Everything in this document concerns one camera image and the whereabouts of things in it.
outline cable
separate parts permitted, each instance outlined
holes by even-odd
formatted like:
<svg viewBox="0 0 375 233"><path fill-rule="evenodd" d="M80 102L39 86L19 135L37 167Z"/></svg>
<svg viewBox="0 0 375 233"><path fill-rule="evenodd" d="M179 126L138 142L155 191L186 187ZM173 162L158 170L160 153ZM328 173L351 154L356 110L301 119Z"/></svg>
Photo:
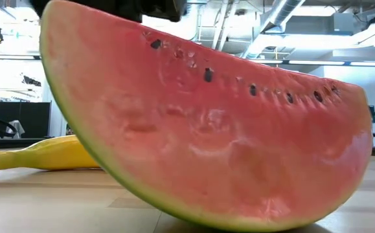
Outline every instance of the cable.
<svg viewBox="0 0 375 233"><path fill-rule="evenodd" d="M333 5L330 5L330 4L328 4L328 3L325 3L325 2L323 2L323 1L320 1L320 0L312 0L312 1L316 1L316 2L318 2L318 3L321 3L321 4L324 4L324 8L327 8L327 7L331 7L331 8L333 8L334 10L335 10L335 12L338 12L338 10L335 8L335 6L333 6Z"/></svg>
<svg viewBox="0 0 375 233"><path fill-rule="evenodd" d="M367 21L361 20L361 19L360 19L360 17L358 17L358 15L357 15L357 14L354 14L354 17L356 17L356 18L357 18L357 20L358 20L358 21L360 21L360 22L363 22L363 23L368 23Z"/></svg>
<svg viewBox="0 0 375 233"><path fill-rule="evenodd" d="M253 8L257 9L259 12L265 13L265 0L262 1L262 4L264 6L263 10L260 10L258 7L256 7L250 0L246 0L247 4L251 5Z"/></svg>
<svg viewBox="0 0 375 233"><path fill-rule="evenodd" d="M218 16L219 16L219 14L220 14L221 11L222 11L222 10L219 9L219 10L218 10L218 13L216 13L216 17L214 18L214 23L213 23L213 26L214 26L214 27L216 26L217 23L219 23L220 18L218 18Z"/></svg>

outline watermelon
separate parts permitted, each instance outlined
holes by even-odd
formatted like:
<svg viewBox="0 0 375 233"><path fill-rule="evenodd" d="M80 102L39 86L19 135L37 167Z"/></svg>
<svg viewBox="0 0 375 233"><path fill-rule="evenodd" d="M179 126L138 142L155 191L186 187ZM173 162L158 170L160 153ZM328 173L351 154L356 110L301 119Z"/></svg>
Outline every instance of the watermelon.
<svg viewBox="0 0 375 233"><path fill-rule="evenodd" d="M121 185L187 221L237 232L307 225L365 173L372 122L349 83L236 58L68 1L40 49L62 113Z"/></svg>

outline watermelon seed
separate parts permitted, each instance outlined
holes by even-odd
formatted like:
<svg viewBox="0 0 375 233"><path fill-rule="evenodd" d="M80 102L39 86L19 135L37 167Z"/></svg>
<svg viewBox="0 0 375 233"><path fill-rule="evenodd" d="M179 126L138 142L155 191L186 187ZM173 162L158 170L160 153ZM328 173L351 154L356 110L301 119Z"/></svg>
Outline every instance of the watermelon seed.
<svg viewBox="0 0 375 233"><path fill-rule="evenodd" d="M249 92L251 93L252 96L256 96L256 85L255 84L252 84L249 87Z"/></svg>
<svg viewBox="0 0 375 233"><path fill-rule="evenodd" d="M337 87L334 85L331 87L331 91L333 91L335 94L338 94Z"/></svg>
<svg viewBox="0 0 375 233"><path fill-rule="evenodd" d="M293 103L293 97L290 93L286 93L286 98L288 99L289 103L291 103L291 104Z"/></svg>
<svg viewBox="0 0 375 233"><path fill-rule="evenodd" d="M323 101L323 97L321 96L321 94L320 94L318 91L314 91L314 97L315 97L318 101L320 101L320 102Z"/></svg>
<svg viewBox="0 0 375 233"><path fill-rule="evenodd" d="M212 76L213 76L213 71L210 68L205 69L205 81L206 82L211 82L212 81Z"/></svg>
<svg viewBox="0 0 375 233"><path fill-rule="evenodd" d="M158 49L161 46L161 40L156 39L150 44L151 48Z"/></svg>

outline wooden table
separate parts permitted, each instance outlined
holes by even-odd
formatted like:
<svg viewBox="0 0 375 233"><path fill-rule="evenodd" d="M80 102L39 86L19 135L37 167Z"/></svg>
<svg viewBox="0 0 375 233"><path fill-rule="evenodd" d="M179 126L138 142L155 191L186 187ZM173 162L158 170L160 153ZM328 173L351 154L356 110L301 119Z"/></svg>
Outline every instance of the wooden table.
<svg viewBox="0 0 375 233"><path fill-rule="evenodd" d="M0 233L204 233L130 194L101 170L0 171ZM293 233L375 233L375 157L352 198Z"/></svg>

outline yellow banana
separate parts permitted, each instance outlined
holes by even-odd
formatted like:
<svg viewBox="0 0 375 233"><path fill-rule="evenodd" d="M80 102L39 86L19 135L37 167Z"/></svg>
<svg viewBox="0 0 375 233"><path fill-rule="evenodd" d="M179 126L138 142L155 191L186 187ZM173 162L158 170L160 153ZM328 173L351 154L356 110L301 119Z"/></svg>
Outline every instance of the yellow banana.
<svg viewBox="0 0 375 233"><path fill-rule="evenodd" d="M0 170L37 168L70 170L99 168L75 135L37 142L22 150L0 151Z"/></svg>

